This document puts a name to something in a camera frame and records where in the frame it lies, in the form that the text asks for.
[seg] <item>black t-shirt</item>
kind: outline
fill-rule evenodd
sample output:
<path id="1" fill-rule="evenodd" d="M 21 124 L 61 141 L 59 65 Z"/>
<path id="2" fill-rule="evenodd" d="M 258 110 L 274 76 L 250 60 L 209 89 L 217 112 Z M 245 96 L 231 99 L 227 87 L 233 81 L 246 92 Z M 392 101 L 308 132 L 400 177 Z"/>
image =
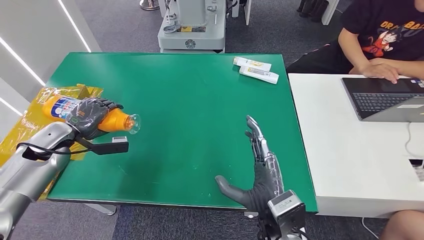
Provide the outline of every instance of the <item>black t-shirt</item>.
<path id="1" fill-rule="evenodd" d="M 424 12 L 414 0 L 355 0 L 341 16 L 368 59 L 416 61 L 424 56 Z"/>

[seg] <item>cream tube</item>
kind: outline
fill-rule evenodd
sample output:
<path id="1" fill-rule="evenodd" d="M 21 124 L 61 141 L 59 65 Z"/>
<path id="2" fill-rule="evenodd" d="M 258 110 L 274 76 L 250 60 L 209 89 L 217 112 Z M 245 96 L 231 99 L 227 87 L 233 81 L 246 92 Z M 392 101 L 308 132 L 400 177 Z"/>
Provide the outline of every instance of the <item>cream tube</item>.
<path id="1" fill-rule="evenodd" d="M 254 60 L 250 60 L 241 56 L 235 56 L 232 63 L 240 67 L 241 66 L 252 67 L 255 69 L 263 70 L 265 72 L 269 72 L 271 70 L 271 64 L 269 63 L 254 61 Z"/>
<path id="2" fill-rule="evenodd" d="M 241 75 L 249 76 L 252 78 L 260 79 L 262 81 L 268 82 L 270 84 L 277 84 L 279 75 L 269 71 L 263 71 L 261 69 L 242 66 L 240 67 L 239 73 Z"/>

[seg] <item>plastic bottle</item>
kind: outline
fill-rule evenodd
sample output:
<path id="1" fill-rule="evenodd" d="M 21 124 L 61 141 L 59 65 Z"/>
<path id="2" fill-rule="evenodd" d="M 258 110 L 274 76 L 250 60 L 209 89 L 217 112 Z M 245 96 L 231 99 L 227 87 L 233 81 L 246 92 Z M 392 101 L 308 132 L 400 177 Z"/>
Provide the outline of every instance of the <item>plastic bottle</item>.
<path id="1" fill-rule="evenodd" d="M 250 60 L 241 56 L 235 56 L 234 60 L 232 61 L 232 64 L 240 66 L 240 67 L 243 67 L 243 66 L 252 67 L 255 69 L 263 70 L 265 72 L 269 72 L 271 70 L 270 63 L 254 61 L 254 60 Z"/>
<path id="2" fill-rule="evenodd" d="M 73 97 L 52 96 L 42 106 L 42 112 L 54 121 L 65 122 L 66 117 L 80 102 L 81 100 Z M 105 132 L 127 131 L 135 134 L 140 130 L 140 116 L 128 115 L 119 108 L 115 108 L 99 123 L 98 129 Z"/>

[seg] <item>orange bottle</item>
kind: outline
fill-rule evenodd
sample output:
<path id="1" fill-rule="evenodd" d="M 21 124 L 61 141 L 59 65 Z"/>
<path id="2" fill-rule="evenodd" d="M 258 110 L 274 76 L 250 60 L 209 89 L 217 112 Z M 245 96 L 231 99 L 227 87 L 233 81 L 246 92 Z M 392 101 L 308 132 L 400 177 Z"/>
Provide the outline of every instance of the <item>orange bottle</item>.
<path id="1" fill-rule="evenodd" d="M 65 122 L 67 116 L 80 102 L 81 100 L 73 97 L 52 96 L 42 106 L 42 112 L 54 121 Z M 140 130 L 140 116 L 128 115 L 119 108 L 115 108 L 99 123 L 98 129 L 105 132 L 127 131 L 135 134 Z"/>

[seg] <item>cartoon character print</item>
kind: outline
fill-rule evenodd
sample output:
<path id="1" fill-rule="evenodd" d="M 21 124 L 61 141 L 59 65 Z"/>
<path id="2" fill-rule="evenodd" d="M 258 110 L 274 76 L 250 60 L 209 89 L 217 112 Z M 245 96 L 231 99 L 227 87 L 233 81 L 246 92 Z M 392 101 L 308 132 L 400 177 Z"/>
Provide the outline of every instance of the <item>cartoon character print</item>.
<path id="1" fill-rule="evenodd" d="M 380 58 L 384 55 L 384 52 L 390 52 L 393 47 L 390 46 L 399 40 L 400 34 L 397 31 L 388 30 L 380 34 L 378 39 L 374 41 L 374 38 L 370 36 L 368 39 L 371 40 L 370 46 L 364 46 L 362 50 L 367 53 L 374 54 L 374 57 Z"/>

